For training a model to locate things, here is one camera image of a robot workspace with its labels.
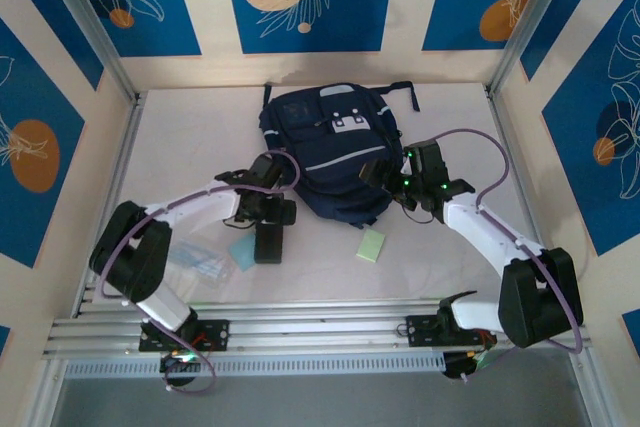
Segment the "gray floor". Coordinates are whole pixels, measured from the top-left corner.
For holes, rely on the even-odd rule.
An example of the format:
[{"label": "gray floor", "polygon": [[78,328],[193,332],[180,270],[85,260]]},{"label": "gray floor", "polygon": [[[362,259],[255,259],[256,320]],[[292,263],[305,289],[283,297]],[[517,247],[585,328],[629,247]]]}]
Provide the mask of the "gray floor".
[{"label": "gray floor", "polygon": [[66,381],[55,427],[585,426],[566,354],[510,354],[464,385],[441,374],[224,377],[204,397],[156,379]]}]

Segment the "green sticky note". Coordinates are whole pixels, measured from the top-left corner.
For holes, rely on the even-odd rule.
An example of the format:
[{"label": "green sticky note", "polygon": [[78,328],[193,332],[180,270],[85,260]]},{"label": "green sticky note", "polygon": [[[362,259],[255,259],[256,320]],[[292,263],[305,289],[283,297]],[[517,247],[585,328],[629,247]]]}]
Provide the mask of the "green sticky note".
[{"label": "green sticky note", "polygon": [[376,232],[373,229],[367,229],[364,233],[364,238],[360,242],[360,248],[358,248],[358,257],[362,259],[375,262],[378,260],[382,244],[384,243],[384,234]]}]

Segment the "navy backpack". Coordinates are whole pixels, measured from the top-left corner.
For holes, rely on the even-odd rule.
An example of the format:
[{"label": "navy backpack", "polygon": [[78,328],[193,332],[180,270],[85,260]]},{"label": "navy backpack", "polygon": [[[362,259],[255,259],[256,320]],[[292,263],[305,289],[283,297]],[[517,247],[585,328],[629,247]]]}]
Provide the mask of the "navy backpack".
[{"label": "navy backpack", "polygon": [[[408,88],[420,111],[413,84],[396,82],[369,89],[341,83],[314,87],[269,100],[265,86],[260,129],[269,149],[284,149],[301,169],[298,195],[320,217],[362,228],[391,203],[391,196],[360,180],[362,166],[373,159],[402,165],[402,145],[393,113],[381,94]],[[295,171],[281,156],[275,160],[290,182]]]}]

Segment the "metal bracket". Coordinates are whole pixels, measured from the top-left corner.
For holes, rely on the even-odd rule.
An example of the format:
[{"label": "metal bracket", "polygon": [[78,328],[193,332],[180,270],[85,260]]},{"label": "metal bracket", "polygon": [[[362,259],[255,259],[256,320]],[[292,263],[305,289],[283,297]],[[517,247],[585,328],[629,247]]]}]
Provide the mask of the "metal bracket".
[{"label": "metal bracket", "polygon": [[475,330],[446,331],[437,315],[410,315],[406,321],[409,347],[475,347],[483,344]]},{"label": "metal bracket", "polygon": [[[229,340],[228,320],[198,320],[195,327],[195,349],[201,352],[226,352]],[[140,352],[173,352],[184,347],[166,335],[159,333],[150,324],[142,324],[140,334]]]}]

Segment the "backpack strap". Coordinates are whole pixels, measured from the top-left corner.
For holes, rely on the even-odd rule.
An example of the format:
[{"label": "backpack strap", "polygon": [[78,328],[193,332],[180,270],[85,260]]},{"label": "backpack strap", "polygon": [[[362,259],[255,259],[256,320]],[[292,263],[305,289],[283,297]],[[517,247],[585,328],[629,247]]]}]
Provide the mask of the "backpack strap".
[{"label": "backpack strap", "polygon": [[264,109],[269,105],[269,99],[271,98],[271,84],[264,84],[264,97],[262,98],[262,108]]},{"label": "backpack strap", "polygon": [[416,97],[416,90],[413,87],[413,82],[410,80],[403,80],[402,82],[394,82],[393,84],[387,85],[385,87],[374,87],[371,90],[379,93],[380,95],[388,94],[392,90],[400,90],[400,89],[409,89],[411,92],[411,105],[413,106],[413,110],[416,112],[420,112],[420,105],[418,104],[418,97]]}]

